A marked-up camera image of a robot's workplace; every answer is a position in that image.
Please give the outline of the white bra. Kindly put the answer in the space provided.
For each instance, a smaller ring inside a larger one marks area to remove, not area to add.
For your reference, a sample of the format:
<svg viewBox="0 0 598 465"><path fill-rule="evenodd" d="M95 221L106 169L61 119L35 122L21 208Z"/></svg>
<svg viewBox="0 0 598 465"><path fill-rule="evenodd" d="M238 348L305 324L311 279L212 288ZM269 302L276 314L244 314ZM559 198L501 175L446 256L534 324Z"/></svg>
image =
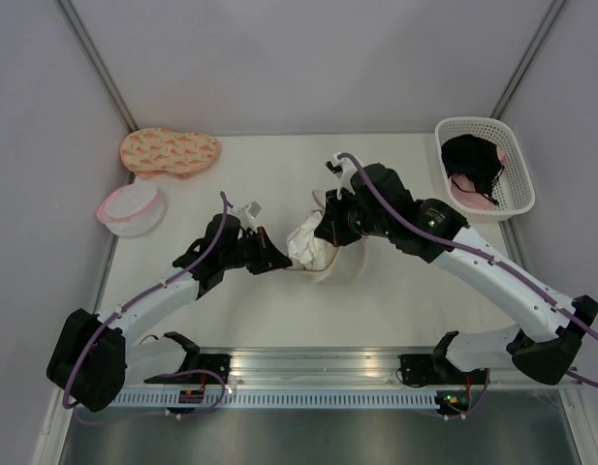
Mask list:
<svg viewBox="0 0 598 465"><path fill-rule="evenodd" d="M331 260L331 245L315 235L323 219L323 213L313 211L286 238L288 257L297 269L324 270Z"/></svg>

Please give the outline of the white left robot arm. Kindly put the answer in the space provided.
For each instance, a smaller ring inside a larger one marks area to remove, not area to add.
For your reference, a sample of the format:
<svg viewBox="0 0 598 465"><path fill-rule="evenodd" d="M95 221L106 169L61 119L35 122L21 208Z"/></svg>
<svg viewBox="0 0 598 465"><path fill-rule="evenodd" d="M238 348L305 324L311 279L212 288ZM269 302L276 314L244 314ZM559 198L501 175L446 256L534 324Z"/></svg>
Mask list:
<svg viewBox="0 0 598 465"><path fill-rule="evenodd" d="M65 408L99 412L129 385L194 383L200 348L170 331L144 344L145 334L174 311L219 285L228 270L253 275L290 267L262 227L243 227L223 213L150 288L96 313L78 309L66 319L47 366L47 377L64 391Z"/></svg>

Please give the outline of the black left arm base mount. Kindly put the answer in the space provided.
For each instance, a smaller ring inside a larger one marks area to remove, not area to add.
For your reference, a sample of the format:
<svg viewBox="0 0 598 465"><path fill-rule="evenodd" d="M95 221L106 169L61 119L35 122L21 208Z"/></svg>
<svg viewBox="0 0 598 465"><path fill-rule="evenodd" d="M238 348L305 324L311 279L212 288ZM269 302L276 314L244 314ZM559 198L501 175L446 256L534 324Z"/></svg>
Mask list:
<svg viewBox="0 0 598 465"><path fill-rule="evenodd" d="M200 354L195 368L213 372L220 377L224 383L228 383L231 361L232 357L228 354ZM195 381L199 384L220 385L215 377L206 373L197 373L194 377Z"/></svg>

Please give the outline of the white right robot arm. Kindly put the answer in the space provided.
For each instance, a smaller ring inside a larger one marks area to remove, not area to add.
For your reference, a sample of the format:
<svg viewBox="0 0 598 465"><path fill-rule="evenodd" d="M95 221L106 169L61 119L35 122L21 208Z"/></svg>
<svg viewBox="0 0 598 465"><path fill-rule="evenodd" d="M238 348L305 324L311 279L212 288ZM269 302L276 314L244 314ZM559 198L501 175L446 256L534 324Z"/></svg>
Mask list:
<svg viewBox="0 0 598 465"><path fill-rule="evenodd" d="M570 297L534 278L492 247L464 216L437 199L416 200L398 174L381 164L353 166L343 153L328 165L339 179L325 204L286 238L273 265L322 271L342 249L383 237L405 255L465 282L513 321L504 329L447 332L428 355L428 371L451 383L481 369L514 367L543 385L572 376L572 365L598 302Z"/></svg>

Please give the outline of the cream mesh laundry bag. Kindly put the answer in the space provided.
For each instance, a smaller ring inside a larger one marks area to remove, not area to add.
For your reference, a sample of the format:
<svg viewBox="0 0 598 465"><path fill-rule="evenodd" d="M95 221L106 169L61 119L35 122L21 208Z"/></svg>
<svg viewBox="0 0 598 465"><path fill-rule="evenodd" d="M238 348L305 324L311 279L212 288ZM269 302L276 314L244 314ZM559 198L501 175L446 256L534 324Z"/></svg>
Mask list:
<svg viewBox="0 0 598 465"><path fill-rule="evenodd" d="M324 218L325 193L314 190L312 192L312 198L316 206L311 213L319 210L323 213ZM332 244L330 245L332 247L331 260L324 270L312 271L297 269L292 265L291 267L286 268L286 271L298 273L309 279L313 284L345 285L352 282L362 273L367 262L367 240L365 238L360 239L348 246L336 247Z"/></svg>

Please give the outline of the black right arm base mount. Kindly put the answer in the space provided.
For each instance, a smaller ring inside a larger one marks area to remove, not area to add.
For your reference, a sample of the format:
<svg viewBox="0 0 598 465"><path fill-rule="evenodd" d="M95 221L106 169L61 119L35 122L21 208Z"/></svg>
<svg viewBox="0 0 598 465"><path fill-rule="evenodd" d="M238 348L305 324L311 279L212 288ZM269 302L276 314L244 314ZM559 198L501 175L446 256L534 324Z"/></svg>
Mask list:
<svg viewBox="0 0 598 465"><path fill-rule="evenodd" d="M398 373L405 386L424 388L446 384L446 379L435 370L429 354L405 354L398 358Z"/></svg>

